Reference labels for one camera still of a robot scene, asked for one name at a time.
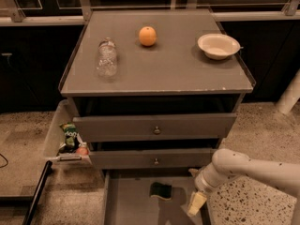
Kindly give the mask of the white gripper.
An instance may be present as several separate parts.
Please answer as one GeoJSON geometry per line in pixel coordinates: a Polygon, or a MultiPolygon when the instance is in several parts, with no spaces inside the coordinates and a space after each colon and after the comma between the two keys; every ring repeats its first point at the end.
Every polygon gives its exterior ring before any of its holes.
{"type": "Polygon", "coordinates": [[[205,194],[212,193],[218,187],[218,172],[212,164],[199,170],[191,168],[188,172],[195,177],[195,187],[199,190],[191,194],[187,208],[187,214],[190,217],[194,217],[207,201],[205,194]]]}

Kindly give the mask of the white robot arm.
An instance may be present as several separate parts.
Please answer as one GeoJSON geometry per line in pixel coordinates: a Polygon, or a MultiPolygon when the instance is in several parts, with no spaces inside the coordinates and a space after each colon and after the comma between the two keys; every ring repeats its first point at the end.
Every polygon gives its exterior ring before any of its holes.
{"type": "Polygon", "coordinates": [[[229,139],[200,170],[189,211],[205,225],[300,225],[299,77],[276,103],[246,103],[229,139]]]}

